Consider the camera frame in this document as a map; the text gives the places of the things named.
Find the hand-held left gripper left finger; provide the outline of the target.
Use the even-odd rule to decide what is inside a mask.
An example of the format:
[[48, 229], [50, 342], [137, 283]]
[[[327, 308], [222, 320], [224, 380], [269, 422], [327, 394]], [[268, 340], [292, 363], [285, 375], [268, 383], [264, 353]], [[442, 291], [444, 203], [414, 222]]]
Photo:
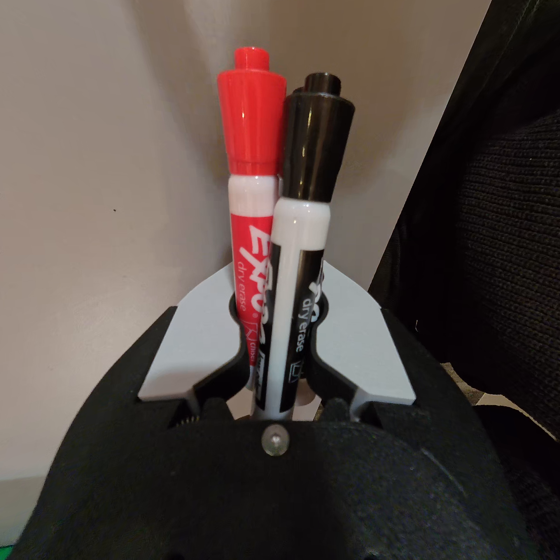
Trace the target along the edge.
[[230, 300], [234, 295], [234, 274], [228, 264], [192, 289], [177, 305], [138, 398], [186, 399], [198, 408], [193, 387], [214, 372], [224, 371], [219, 380], [236, 390], [228, 399], [233, 414], [249, 414], [250, 391], [242, 366], [249, 366], [245, 334], [238, 324]]

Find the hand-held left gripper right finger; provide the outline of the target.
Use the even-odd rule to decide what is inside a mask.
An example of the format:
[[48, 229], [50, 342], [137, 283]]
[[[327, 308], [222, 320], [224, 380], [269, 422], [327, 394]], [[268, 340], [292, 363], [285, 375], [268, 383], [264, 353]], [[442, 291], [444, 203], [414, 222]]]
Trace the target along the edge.
[[341, 399], [361, 421], [369, 405], [413, 405], [416, 393], [371, 295], [323, 262], [319, 318], [310, 331], [307, 382], [325, 402]]

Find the red dry erase marker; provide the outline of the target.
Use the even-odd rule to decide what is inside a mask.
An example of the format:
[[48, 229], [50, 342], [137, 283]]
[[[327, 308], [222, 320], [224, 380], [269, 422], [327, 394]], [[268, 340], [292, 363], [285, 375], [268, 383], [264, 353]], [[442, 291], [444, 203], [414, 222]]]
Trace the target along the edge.
[[217, 77], [228, 157], [228, 207], [237, 316], [248, 349], [249, 377], [259, 349], [264, 281], [274, 209], [279, 198], [279, 159], [287, 81], [269, 68], [269, 53], [235, 50], [234, 68]]

